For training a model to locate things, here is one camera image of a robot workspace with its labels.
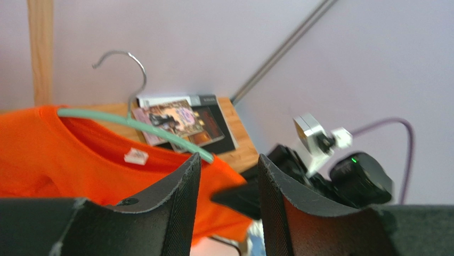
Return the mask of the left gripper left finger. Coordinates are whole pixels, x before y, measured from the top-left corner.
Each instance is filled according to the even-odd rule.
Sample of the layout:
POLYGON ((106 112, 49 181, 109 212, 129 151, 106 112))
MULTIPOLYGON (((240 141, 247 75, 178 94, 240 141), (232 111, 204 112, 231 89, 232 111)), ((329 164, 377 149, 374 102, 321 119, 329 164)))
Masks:
POLYGON ((189 255, 200 175, 196 153, 116 205, 3 198, 1 255, 189 255))

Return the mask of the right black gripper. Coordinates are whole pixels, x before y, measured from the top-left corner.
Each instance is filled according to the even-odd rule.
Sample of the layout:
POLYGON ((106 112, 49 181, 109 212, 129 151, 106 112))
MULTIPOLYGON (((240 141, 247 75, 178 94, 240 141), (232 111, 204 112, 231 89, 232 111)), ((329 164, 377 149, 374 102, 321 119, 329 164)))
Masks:
POLYGON ((302 186, 318 192, 315 182, 307 176, 307 168, 302 158, 288 146, 276 145, 267 155, 267 162, 262 162, 262 157, 241 176, 246 179, 246 184, 234 186, 215 192, 210 201, 226 206, 253 220, 260 220, 261 213, 261 188, 267 184, 272 188, 279 188, 277 178, 288 178, 302 186))

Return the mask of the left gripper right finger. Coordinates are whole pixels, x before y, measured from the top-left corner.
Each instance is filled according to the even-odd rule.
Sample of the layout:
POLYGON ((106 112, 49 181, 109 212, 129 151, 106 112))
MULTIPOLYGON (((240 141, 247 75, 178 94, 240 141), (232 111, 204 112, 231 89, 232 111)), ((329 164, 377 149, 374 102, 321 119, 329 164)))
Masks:
POLYGON ((286 177, 261 188, 267 255, 453 255, 453 206, 334 202, 286 177))

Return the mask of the white printed t shirt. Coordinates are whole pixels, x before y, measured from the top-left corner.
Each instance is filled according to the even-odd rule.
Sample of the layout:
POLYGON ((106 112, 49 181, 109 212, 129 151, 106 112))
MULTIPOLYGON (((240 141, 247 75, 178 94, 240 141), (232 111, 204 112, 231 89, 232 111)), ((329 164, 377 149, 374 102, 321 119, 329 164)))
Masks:
POLYGON ((262 220, 253 221, 247 231, 247 253, 250 256, 266 256, 262 220))

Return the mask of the orange t shirt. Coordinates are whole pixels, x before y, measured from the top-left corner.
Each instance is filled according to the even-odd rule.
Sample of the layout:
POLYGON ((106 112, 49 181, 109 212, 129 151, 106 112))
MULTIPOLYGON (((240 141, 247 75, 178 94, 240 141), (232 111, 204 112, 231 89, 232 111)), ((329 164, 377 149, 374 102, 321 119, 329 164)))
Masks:
POLYGON ((57 112, 41 106, 1 114, 2 198, 85 197, 115 205, 189 158, 57 112))

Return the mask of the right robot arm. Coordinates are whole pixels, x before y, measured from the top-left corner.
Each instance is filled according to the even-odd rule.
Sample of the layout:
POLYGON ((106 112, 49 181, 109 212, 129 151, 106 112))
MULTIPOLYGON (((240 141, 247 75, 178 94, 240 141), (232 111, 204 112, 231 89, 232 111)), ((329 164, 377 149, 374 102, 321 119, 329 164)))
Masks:
MULTIPOLYGON (((287 176, 337 203, 360 209, 371 204, 385 204, 392 199, 393 181, 365 152, 356 151, 341 159, 331 168, 329 179, 318 173, 306 177, 307 170, 301 158, 287 146, 276 145, 267 157, 287 176)), ((246 184, 216 192, 210 200, 259 220, 258 166, 254 165, 241 176, 246 179, 246 184)))

